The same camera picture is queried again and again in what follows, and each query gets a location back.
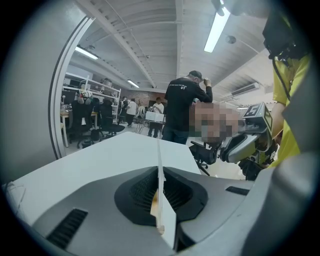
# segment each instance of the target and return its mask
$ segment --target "white box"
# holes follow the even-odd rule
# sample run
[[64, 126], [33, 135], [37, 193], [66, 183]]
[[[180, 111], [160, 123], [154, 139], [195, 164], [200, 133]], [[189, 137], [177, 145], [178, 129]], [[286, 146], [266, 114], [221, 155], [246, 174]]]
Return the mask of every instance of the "white box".
[[154, 121], [156, 118], [156, 113], [155, 112], [151, 112], [151, 111], [147, 111], [145, 114], [145, 119], [150, 120], [150, 121]]
[[164, 114], [159, 114], [159, 113], [155, 113], [155, 118], [154, 121], [155, 122], [163, 122], [164, 121]]

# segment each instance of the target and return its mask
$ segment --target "black strap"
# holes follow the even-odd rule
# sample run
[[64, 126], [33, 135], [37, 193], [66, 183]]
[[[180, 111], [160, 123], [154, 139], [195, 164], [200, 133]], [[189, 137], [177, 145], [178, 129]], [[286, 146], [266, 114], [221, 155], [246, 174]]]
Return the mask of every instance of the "black strap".
[[274, 58], [272, 59], [272, 65], [273, 65], [273, 68], [274, 68], [274, 71], [275, 71], [276, 75], [278, 76], [278, 78], [279, 78], [280, 81], [281, 81], [281, 84], [282, 84], [282, 87], [283, 87], [283, 89], [284, 89], [285, 95], [286, 95], [286, 97], [288, 98], [288, 100], [290, 101], [290, 94], [289, 94], [289, 92], [288, 92], [288, 90], [287, 90], [287, 87], [286, 87], [286, 85], [285, 85], [284, 80], [282, 79], [282, 77], [281, 77], [281, 75], [280, 75], [280, 73], [279, 73], [279, 70], [278, 70], [278, 68], [277, 68], [277, 66], [276, 66], [276, 61], [275, 61]]

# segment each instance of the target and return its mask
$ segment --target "black chair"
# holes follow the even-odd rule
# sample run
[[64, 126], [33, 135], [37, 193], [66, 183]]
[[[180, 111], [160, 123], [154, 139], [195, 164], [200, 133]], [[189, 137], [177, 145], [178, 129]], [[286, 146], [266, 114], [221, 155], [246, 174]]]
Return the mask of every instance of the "black chair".
[[[80, 148], [80, 143], [83, 139], [90, 137], [84, 136], [85, 132], [88, 132], [92, 128], [91, 114], [93, 110], [92, 104], [80, 104], [77, 100], [71, 103], [72, 106], [72, 126], [71, 133], [74, 134], [75, 138], [78, 138], [76, 147]], [[69, 143], [72, 143], [72, 139], [69, 136]]]
[[207, 143], [204, 143], [203, 145], [195, 141], [191, 141], [191, 143], [193, 145], [190, 146], [189, 149], [194, 157], [196, 165], [206, 175], [210, 176], [210, 174], [203, 168], [203, 166], [205, 166], [205, 168], [207, 169], [208, 165], [212, 165], [216, 162], [221, 142], [208, 143], [210, 149], [206, 148]]
[[100, 117], [100, 100], [96, 97], [94, 97], [92, 99], [92, 105], [93, 105], [93, 112], [96, 112], [98, 113], [98, 116], [97, 116], [97, 126], [99, 127], [100, 126], [100, 122], [101, 122], [101, 117]]
[[109, 139], [117, 135], [117, 133], [122, 132], [125, 129], [123, 125], [113, 124], [114, 118], [112, 115], [111, 105], [102, 104], [100, 106], [100, 117], [101, 117], [101, 125], [100, 125], [99, 131], [103, 136], [100, 139], [100, 141]]

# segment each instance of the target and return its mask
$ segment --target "white ceiling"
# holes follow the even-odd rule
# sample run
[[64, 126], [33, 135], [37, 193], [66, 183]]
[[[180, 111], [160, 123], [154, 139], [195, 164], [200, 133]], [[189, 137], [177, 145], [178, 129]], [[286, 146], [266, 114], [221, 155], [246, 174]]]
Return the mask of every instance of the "white ceiling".
[[[95, 17], [79, 42], [100, 58], [90, 61], [91, 70], [97, 65], [117, 80], [131, 79], [141, 88], [157, 90], [166, 90], [177, 76], [199, 70], [211, 79], [217, 101], [253, 82], [267, 89], [273, 86], [272, 65], [263, 51], [264, 19], [231, 15], [214, 51], [208, 53], [204, 47], [216, 15], [210, 0], [77, 2]], [[236, 43], [228, 44], [228, 35], [236, 37]], [[265, 101], [270, 101], [270, 90], [265, 92]], [[263, 95], [257, 98], [264, 100]], [[230, 103], [246, 105], [243, 100]]]

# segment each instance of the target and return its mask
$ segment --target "yellow shirt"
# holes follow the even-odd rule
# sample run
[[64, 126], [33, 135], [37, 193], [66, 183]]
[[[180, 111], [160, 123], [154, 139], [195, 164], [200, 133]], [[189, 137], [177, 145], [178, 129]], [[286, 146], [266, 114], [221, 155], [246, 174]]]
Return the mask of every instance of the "yellow shirt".
[[[295, 93], [300, 82], [307, 73], [309, 61], [310, 56], [306, 55], [300, 60], [288, 59], [288, 67], [282, 61], [275, 62], [276, 67], [288, 91], [290, 89], [290, 81], [292, 81], [291, 89], [289, 92], [290, 96], [292, 96]], [[283, 85], [274, 70], [273, 77], [273, 100], [288, 106], [290, 101], [288, 100]], [[298, 155], [299, 153], [300, 150], [296, 142], [296, 139], [293, 133], [291, 132], [289, 125], [286, 121], [284, 121], [281, 146], [278, 150], [278, 158], [269, 167], [275, 167], [278, 164], [280, 164], [284, 159]]]

